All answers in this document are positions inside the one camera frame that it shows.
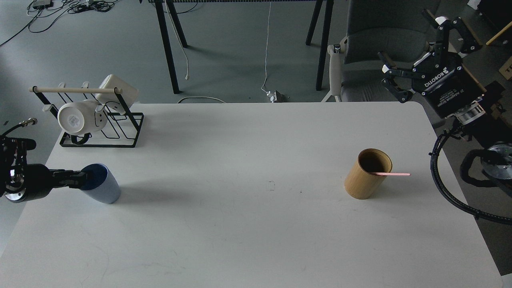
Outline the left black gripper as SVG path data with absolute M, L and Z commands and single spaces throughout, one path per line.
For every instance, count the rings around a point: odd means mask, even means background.
M 52 188 L 83 188 L 92 179 L 90 172 L 49 170 L 43 164 L 2 167 L 2 195 L 13 203 L 46 197 Z

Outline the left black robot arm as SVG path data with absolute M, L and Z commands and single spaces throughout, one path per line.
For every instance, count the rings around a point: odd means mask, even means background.
M 14 130 L 37 124 L 36 118 L 24 120 L 0 137 L 1 196 L 18 204 L 46 197 L 53 188 L 82 188 L 93 179 L 92 172 L 49 169 L 43 164 L 28 164 L 27 152 L 36 148 L 36 141 L 13 138 Z

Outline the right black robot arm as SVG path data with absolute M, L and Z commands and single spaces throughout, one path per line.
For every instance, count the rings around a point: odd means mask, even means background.
M 481 149 L 470 150 L 460 165 L 460 177 L 480 188 L 498 187 L 511 195 L 511 125 L 502 116 L 500 103 L 504 87 L 496 81 L 483 87 L 464 67 L 462 58 L 481 49 L 482 44 L 461 18 L 436 18 L 428 9 L 422 15 L 436 29 L 436 40 L 428 43 L 427 53 L 410 69 L 397 67 L 380 51 L 383 61 L 382 85 L 400 102 L 419 93 L 440 118 L 453 117 L 430 153 L 430 171 L 441 195 L 456 208 L 498 224 L 510 225 L 511 218 L 481 211 L 460 201 L 444 185 L 438 158 L 449 138 L 475 139 Z

